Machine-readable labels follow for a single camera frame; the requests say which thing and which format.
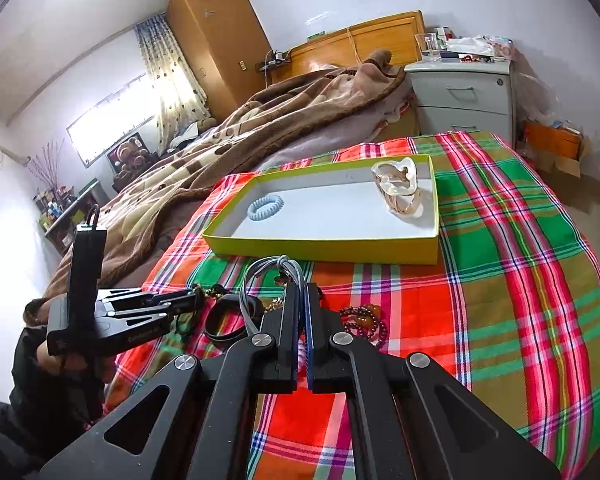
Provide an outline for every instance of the window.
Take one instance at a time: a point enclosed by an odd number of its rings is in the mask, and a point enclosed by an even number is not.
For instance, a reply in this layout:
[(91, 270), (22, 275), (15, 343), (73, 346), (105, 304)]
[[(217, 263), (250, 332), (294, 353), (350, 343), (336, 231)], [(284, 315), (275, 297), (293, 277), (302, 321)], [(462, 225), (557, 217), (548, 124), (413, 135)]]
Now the window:
[(143, 74), (104, 98), (66, 130), (85, 166), (155, 115), (157, 100)]

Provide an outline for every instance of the blue spiral hair tie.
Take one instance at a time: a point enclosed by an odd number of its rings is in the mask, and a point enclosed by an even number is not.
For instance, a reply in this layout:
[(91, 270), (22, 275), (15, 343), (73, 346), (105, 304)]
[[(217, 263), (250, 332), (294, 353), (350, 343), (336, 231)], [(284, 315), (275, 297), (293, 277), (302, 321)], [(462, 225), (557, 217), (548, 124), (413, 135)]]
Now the blue spiral hair tie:
[(254, 200), (247, 209), (247, 216), (255, 221), (271, 218), (282, 209), (284, 202), (278, 195), (267, 195)]

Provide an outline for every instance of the person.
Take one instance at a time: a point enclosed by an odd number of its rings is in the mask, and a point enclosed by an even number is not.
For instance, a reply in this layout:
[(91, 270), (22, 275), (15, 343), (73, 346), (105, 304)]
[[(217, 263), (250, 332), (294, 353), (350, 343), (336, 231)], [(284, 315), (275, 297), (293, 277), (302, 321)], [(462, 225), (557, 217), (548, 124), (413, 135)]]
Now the person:
[[(64, 371), (80, 372), (85, 359), (49, 355), (46, 346), (48, 310), (54, 298), (32, 300), (25, 307), (23, 329), (13, 359), (10, 404), (0, 402), (0, 479), (35, 478), (36, 472), (84, 433), (66, 395)], [(113, 358), (96, 366), (100, 380), (115, 375)]]

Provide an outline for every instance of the ceiling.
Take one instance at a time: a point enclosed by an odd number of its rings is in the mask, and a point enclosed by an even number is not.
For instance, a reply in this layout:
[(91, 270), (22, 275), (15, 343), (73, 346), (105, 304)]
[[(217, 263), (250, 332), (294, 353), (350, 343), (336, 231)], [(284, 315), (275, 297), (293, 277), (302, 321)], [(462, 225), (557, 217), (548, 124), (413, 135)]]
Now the ceiling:
[(0, 13), (0, 118), (81, 54), (169, 0), (9, 0)]

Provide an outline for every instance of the green plaid fabric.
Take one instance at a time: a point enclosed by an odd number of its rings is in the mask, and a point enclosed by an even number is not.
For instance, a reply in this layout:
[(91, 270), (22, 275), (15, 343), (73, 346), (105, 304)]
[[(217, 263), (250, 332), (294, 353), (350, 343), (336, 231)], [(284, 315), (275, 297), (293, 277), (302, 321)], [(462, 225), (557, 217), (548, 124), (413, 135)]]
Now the green plaid fabric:
[[(431, 355), (573, 478), (600, 446), (600, 267), (535, 172), (497, 137), (462, 132), (360, 144), (269, 171), (411, 153), (428, 153), (436, 171), (438, 264), (301, 262), (305, 275), (325, 293), (328, 308), (378, 304), (389, 330), (383, 351)], [(147, 289), (197, 282), (237, 290), (253, 259), (215, 256), (201, 233), (253, 175), (218, 184)], [(280, 295), (274, 275), (253, 283), (251, 294)], [(202, 324), (186, 343), (172, 333), (126, 352), (107, 407), (183, 351), (218, 354)], [(262, 396), (250, 478), (353, 478), (348, 424), (340, 395), (311, 396), (301, 388)]]

